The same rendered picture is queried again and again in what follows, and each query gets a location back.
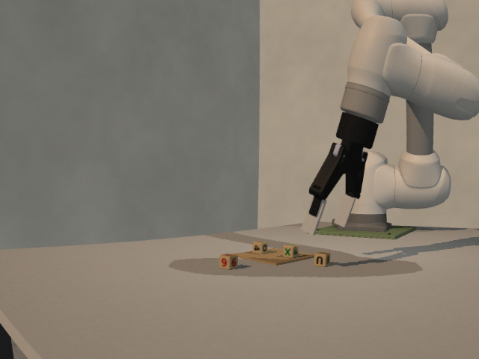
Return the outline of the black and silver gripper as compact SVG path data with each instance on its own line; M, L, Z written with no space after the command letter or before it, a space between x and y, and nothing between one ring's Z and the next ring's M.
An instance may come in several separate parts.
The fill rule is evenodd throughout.
M342 112L336 132L337 138L342 142L332 143L326 160L309 188L312 197L301 230L315 235L326 205L326 198L343 174L346 174L346 194L342 198L334 223L346 227L355 200L361 196L368 155L363 148L372 148L378 126L379 124L370 120Z

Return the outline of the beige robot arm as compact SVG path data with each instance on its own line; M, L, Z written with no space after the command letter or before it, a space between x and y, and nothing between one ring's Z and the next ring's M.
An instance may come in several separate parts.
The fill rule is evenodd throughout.
M432 53L437 31L448 22L444 0L355 0L351 16L360 31L341 110L383 123L390 96L405 99L406 149L398 165L367 152L361 196L346 227L335 219L332 225L387 232L387 209L426 209L448 199L451 176L433 150L433 113L453 120L475 117L479 80L447 56Z

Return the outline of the brown square mat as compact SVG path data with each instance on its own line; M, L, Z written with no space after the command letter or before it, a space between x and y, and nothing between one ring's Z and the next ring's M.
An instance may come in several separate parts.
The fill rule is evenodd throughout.
M302 252L299 252L298 257L294 257L294 258L283 257L283 250L277 249L277 248L270 248L268 249L268 253L265 253L265 254L254 254L252 252L253 251L242 252L242 253L236 253L234 255L237 255L239 258L253 260L260 263L267 263L267 264L271 264L275 266L314 258L314 254L307 254Z

